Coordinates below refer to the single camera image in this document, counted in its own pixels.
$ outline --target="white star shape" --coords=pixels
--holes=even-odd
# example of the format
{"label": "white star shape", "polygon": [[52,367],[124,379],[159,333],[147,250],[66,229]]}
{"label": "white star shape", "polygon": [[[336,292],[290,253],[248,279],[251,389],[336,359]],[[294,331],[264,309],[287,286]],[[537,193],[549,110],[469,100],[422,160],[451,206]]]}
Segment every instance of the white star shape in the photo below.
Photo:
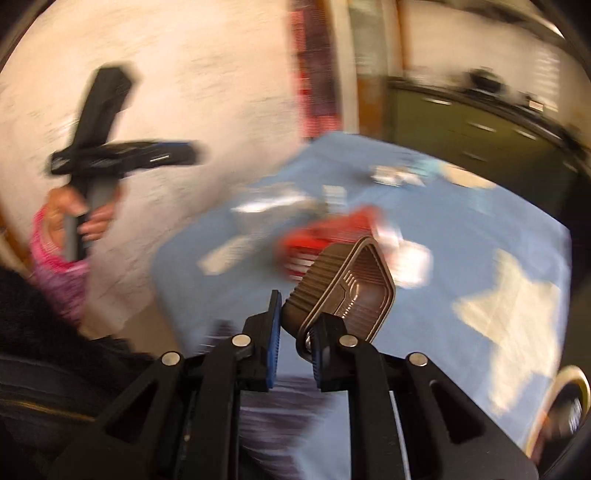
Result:
{"label": "white star shape", "polygon": [[489,398],[497,415],[510,410],[533,373],[556,374],[560,347],[554,312],[560,290],[527,278],[511,254],[496,251],[497,282],[492,290],[453,305],[458,317],[495,344]]}

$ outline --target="blue table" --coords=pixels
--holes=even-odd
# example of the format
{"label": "blue table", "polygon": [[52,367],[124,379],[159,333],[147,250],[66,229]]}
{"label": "blue table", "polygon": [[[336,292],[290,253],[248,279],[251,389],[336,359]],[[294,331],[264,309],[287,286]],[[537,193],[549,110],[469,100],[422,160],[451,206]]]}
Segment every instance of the blue table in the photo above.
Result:
{"label": "blue table", "polygon": [[[370,167],[397,165],[417,152],[356,135],[327,135],[301,152],[275,177],[258,185],[293,181],[313,196],[322,185],[346,188],[350,207],[374,203],[400,227],[405,239],[433,253],[429,285],[398,289],[392,310],[374,341],[385,353],[404,357],[424,352],[460,388],[524,446],[551,379],[534,375],[511,411],[492,414],[488,398],[492,342],[457,318],[454,301],[492,288],[494,255],[513,255],[532,280],[560,289],[554,327],[562,345],[569,298],[570,238],[556,220],[511,192],[496,187],[472,190],[433,179],[427,187],[394,188],[372,182]],[[229,271],[205,276],[196,262],[239,235],[223,205],[186,228],[158,251],[152,276],[161,304],[185,355],[198,352],[216,322],[238,331],[250,315],[266,310],[273,288],[287,298],[294,287],[272,256],[280,232]],[[244,444],[278,478],[350,478],[346,394],[319,394],[311,366],[281,333],[278,386],[267,396],[243,400]]]}

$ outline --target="pink sleeve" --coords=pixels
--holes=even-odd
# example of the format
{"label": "pink sleeve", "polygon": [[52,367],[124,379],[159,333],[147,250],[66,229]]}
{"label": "pink sleeve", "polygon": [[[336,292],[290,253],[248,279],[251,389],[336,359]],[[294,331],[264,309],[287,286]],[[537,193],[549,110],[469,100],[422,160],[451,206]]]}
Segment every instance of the pink sleeve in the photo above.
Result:
{"label": "pink sleeve", "polygon": [[82,319],[86,294],[88,260],[67,262],[60,249],[45,230],[45,208],[33,220],[30,248],[37,287],[43,292],[56,313],[78,326]]}

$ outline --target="person's hand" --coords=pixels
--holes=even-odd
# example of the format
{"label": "person's hand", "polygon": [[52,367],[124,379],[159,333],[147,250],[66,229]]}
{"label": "person's hand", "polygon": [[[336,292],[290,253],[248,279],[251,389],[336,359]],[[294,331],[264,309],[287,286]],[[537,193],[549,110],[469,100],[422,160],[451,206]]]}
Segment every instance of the person's hand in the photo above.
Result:
{"label": "person's hand", "polygon": [[[85,241],[102,238],[115,217],[117,204],[122,196],[122,189],[117,187],[113,200],[90,214],[87,222],[78,227],[78,233]],[[45,223],[47,233],[59,248],[64,246],[64,215],[80,216],[88,211],[84,198],[69,186],[52,189],[47,195]]]}

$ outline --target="white paper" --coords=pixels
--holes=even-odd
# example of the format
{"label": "white paper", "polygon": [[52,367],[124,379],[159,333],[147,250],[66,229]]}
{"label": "white paper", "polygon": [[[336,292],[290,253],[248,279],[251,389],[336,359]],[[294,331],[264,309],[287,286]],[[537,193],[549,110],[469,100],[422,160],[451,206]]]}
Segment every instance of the white paper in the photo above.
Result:
{"label": "white paper", "polygon": [[433,258],[424,245],[402,240],[398,251],[391,255],[388,266],[397,287],[417,288],[429,282]]}
{"label": "white paper", "polygon": [[496,183],[483,179],[471,171],[467,171],[450,163],[444,163],[442,165],[441,174],[447,179],[447,181],[461,187],[467,187],[470,189],[493,189],[496,187]]}

